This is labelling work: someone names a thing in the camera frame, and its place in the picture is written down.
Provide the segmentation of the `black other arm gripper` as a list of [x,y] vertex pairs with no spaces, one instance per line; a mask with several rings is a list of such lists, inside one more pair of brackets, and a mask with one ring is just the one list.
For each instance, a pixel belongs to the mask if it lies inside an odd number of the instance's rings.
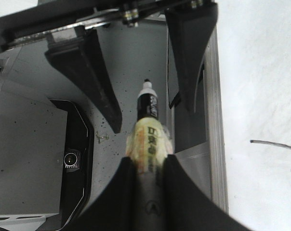
[[114,133],[120,133],[122,112],[99,37],[95,29],[86,29],[116,20],[131,24],[170,9],[203,13],[214,7],[212,0],[54,0],[0,16],[0,53],[48,34],[49,64],[91,100]]

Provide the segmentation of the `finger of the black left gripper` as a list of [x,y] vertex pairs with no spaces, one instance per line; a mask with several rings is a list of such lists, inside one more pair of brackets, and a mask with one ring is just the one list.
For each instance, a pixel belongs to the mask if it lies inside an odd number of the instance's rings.
[[179,92],[187,111],[195,112],[197,85],[204,53],[218,19],[218,4],[208,2],[196,9],[175,8],[165,12]]

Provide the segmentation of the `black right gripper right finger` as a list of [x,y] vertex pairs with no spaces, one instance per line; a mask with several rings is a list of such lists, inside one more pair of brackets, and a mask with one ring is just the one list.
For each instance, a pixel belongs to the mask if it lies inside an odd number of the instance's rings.
[[167,155],[159,171],[158,194],[164,231],[250,230],[209,199],[175,155]]

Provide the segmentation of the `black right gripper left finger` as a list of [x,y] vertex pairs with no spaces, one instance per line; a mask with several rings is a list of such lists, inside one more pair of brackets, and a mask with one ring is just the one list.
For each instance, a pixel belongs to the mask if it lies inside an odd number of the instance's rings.
[[119,166],[102,193],[65,231],[131,231],[136,167],[129,157]]

